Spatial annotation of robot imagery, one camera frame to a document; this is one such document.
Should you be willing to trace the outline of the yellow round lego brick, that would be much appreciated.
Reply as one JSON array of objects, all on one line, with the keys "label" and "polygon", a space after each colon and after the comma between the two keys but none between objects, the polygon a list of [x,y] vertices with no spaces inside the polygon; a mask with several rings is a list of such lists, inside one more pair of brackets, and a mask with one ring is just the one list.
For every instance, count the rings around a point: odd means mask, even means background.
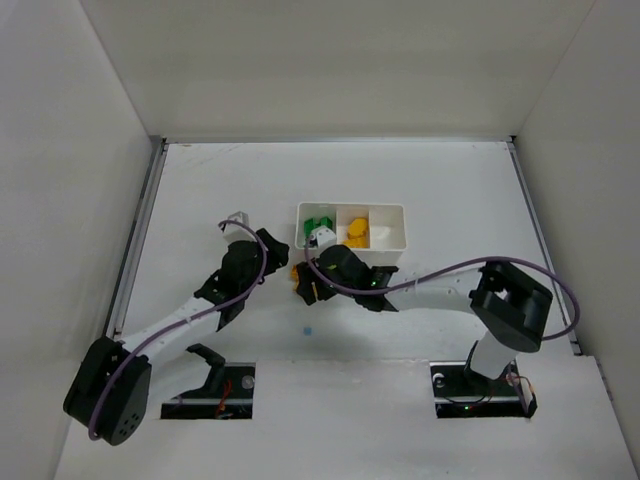
[{"label": "yellow round lego brick", "polygon": [[369,229],[369,222],[367,218],[358,217],[355,218],[347,229],[347,237],[348,238],[356,238],[367,236]]}]

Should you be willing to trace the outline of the green lego plate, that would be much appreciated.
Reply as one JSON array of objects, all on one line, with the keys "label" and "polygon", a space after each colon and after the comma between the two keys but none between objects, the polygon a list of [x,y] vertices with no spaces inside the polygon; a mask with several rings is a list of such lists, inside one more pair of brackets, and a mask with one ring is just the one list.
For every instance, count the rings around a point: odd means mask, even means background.
[{"label": "green lego plate", "polygon": [[319,220],[320,218],[308,218],[303,222],[303,232],[304,232],[305,239],[309,239],[312,232],[316,228],[323,227],[319,224]]}]

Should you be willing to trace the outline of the green square lego brick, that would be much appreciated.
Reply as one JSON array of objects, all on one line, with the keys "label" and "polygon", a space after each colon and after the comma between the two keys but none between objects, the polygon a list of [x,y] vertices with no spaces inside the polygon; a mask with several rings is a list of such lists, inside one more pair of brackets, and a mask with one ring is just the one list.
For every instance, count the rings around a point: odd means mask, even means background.
[{"label": "green square lego brick", "polygon": [[328,216],[321,217],[319,224],[328,229],[333,229],[333,220]]}]

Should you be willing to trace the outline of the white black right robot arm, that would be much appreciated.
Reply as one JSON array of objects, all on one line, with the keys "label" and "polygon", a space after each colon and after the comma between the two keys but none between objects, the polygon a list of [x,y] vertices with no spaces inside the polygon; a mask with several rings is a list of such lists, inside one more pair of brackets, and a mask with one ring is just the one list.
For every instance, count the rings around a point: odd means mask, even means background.
[{"label": "white black right robot arm", "polygon": [[540,350],[553,294],[515,266],[514,259],[489,257],[391,286],[395,266],[370,267],[344,245],[317,258],[305,254],[322,285],[322,300],[340,293],[372,312],[453,311],[473,315],[486,328],[466,360],[466,375],[496,380],[520,353]]}]

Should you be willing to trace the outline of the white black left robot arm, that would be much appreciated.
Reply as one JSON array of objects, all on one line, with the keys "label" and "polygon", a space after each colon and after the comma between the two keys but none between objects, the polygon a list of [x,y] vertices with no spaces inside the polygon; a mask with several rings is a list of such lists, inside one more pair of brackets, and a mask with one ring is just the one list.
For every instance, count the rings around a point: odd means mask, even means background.
[{"label": "white black left robot arm", "polygon": [[161,368],[185,352],[209,356],[201,340],[234,321],[266,277],[289,263],[290,247],[266,229],[235,220],[220,227],[236,227],[242,235],[228,243],[219,268],[182,306],[135,334],[101,336],[89,346],[63,411],[86,427],[90,440],[111,446],[128,440],[144,418]]}]

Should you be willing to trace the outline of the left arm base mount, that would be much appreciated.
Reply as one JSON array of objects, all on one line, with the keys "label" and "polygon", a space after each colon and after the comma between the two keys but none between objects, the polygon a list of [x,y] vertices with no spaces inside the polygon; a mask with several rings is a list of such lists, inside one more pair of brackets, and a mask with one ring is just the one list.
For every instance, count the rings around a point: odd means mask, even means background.
[{"label": "left arm base mount", "polygon": [[249,420],[253,417],[256,364],[228,362],[197,343],[186,350],[171,386],[186,385],[160,407],[161,420]]}]

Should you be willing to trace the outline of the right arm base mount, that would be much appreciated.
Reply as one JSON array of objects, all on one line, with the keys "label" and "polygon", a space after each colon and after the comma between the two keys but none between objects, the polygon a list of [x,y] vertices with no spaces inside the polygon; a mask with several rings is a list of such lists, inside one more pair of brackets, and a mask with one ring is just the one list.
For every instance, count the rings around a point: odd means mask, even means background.
[{"label": "right arm base mount", "polygon": [[495,380],[467,370],[463,361],[431,362],[429,370],[439,419],[531,419],[537,412],[535,390],[516,361]]}]

